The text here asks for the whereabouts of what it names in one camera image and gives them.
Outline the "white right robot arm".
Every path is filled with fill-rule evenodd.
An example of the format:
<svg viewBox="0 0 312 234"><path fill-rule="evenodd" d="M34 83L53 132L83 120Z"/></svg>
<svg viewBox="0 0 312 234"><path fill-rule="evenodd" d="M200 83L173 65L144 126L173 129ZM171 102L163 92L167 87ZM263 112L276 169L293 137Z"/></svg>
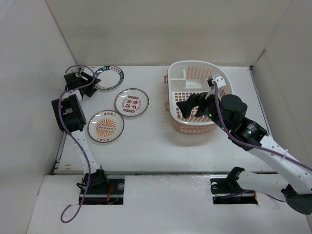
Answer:
<svg viewBox="0 0 312 234"><path fill-rule="evenodd" d="M192 94L177 107L184 117L197 108L196 117L207 116L239 148L259 158L277 172L277 176L255 174L234 167L225 178L213 177L211 191L222 199L245 192L260 192L285 202L293 210L312 213L312 169L279 146L268 131L246 118L247 104L236 95L218 98L207 93Z"/></svg>

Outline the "green rimmed white plate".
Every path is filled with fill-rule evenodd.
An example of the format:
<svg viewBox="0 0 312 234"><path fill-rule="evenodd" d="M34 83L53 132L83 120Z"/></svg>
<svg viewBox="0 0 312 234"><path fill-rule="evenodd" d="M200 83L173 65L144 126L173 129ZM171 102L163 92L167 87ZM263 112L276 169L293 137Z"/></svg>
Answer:
<svg viewBox="0 0 312 234"><path fill-rule="evenodd" d="M96 83L96 88L111 90L122 84L124 72L116 66L103 66L95 71L95 78L99 80Z"/></svg>

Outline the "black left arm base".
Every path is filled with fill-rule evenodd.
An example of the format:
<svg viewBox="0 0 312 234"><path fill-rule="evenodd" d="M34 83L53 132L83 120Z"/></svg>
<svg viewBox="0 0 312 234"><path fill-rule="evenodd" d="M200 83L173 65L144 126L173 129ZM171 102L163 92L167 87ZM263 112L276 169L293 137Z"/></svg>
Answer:
<svg viewBox="0 0 312 234"><path fill-rule="evenodd" d="M111 178L109 184L89 186L83 205L123 205L125 179Z"/></svg>

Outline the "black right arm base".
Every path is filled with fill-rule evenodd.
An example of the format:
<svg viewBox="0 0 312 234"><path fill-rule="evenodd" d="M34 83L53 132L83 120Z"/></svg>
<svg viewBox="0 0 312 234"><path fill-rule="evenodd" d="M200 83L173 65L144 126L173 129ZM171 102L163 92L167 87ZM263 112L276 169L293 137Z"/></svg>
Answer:
<svg viewBox="0 0 312 234"><path fill-rule="evenodd" d="M212 178L210 182L214 205L258 204L255 192L241 189L235 181Z"/></svg>

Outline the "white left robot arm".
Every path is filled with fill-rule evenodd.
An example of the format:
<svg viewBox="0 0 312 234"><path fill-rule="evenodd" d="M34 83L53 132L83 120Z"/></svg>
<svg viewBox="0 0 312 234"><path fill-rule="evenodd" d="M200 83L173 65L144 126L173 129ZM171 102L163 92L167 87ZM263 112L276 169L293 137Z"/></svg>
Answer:
<svg viewBox="0 0 312 234"><path fill-rule="evenodd" d="M87 121L80 105L84 96L91 97L97 91L95 85L99 79L84 71L67 73L64 79L67 89L61 97L52 101L56 121L78 149L84 172L83 181L78 186L82 189L93 188L102 194L108 190L109 180L102 166L95 161L86 140L84 127Z"/></svg>

